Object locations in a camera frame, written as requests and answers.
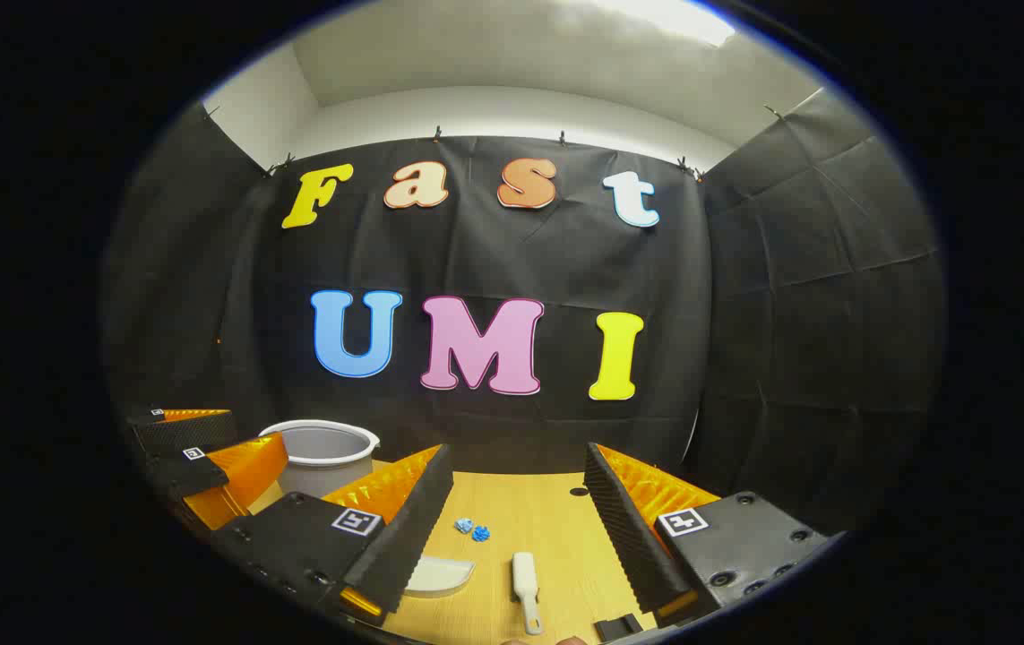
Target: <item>wooden table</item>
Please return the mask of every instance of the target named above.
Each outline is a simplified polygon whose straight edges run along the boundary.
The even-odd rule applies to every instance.
[[[384,462],[373,462],[374,467]],[[595,620],[627,613],[643,629],[655,617],[639,612],[623,574],[620,559],[606,538],[590,496],[577,498],[583,473],[557,475],[492,475],[455,473],[455,485],[425,555],[476,564],[461,591],[443,598],[400,600],[383,628],[393,634],[443,645],[499,645],[517,640],[554,645],[578,636],[589,645],[600,642]],[[259,512],[282,497],[275,483],[250,511]],[[471,518],[492,531],[475,542],[452,524]],[[512,602],[512,554],[529,551],[540,579],[540,616],[544,634],[524,632],[523,607]]]

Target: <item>white brush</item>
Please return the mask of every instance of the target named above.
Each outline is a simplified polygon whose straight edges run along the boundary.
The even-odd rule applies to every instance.
[[[536,583],[536,559],[526,551],[512,555],[512,590],[523,603],[524,629],[531,635],[544,634],[540,607],[536,605],[536,595],[540,593],[540,585]]]

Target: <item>gray bucket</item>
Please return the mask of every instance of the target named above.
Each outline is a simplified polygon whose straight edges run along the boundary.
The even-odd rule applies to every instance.
[[[369,430],[336,421],[285,421],[261,430],[282,433],[290,462],[276,481],[285,492],[324,498],[344,484],[372,474],[372,450],[380,438]]]

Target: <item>pink letter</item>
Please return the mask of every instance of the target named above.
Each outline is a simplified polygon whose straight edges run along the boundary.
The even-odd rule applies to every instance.
[[[517,395],[540,391],[531,363],[536,319],[544,314],[544,303],[524,298],[504,301],[483,335],[458,297],[430,297],[425,311],[433,317],[428,372],[420,377],[426,388],[450,391],[459,383],[452,373],[452,355],[468,387],[478,388],[499,355],[496,376],[487,383],[492,391]]]

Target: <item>blue object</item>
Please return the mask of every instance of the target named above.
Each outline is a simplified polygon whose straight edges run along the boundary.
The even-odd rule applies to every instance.
[[[325,370],[340,377],[364,379],[377,375],[392,359],[392,312],[404,302],[395,291],[369,291],[365,306],[372,310],[369,351],[351,355],[344,348],[344,310],[352,304],[347,291],[324,290],[311,295],[316,310],[313,348]]]

